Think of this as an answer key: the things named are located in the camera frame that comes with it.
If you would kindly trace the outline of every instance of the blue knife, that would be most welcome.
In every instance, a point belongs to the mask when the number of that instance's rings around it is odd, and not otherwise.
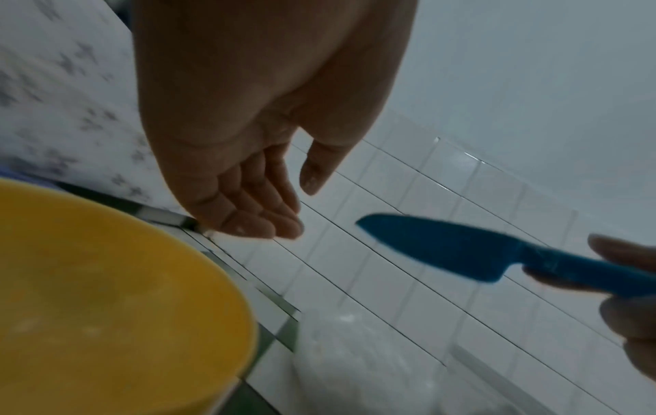
[[[432,267],[497,282],[513,264],[621,297],[656,294],[656,276],[484,230],[421,217],[374,214],[357,225],[390,248]]]

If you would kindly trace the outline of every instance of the knife handle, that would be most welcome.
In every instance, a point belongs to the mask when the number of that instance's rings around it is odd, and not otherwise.
[[[656,275],[603,260],[527,243],[519,262],[540,273],[620,297],[656,295]]]

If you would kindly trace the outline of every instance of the plastic bag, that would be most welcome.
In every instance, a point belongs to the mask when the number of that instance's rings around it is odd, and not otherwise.
[[[318,415],[435,413],[434,374],[359,314],[303,313],[294,366]]]

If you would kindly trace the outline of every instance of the hand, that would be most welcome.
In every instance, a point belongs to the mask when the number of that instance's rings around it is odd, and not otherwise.
[[[138,0],[139,106],[169,188],[203,225],[244,237],[303,232],[284,154],[314,143],[315,194],[392,87],[416,0]]]
[[[597,235],[591,235],[588,244],[605,260],[656,274],[656,248]],[[530,269],[525,271],[551,286],[589,291],[584,286],[557,277],[535,274]],[[627,339],[624,350],[633,365],[656,380],[656,296],[633,299],[611,297],[601,304],[600,311],[608,327]]]

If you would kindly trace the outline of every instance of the white wall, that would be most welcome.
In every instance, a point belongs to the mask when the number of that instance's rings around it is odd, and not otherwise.
[[[423,0],[390,107],[656,235],[656,2]]]

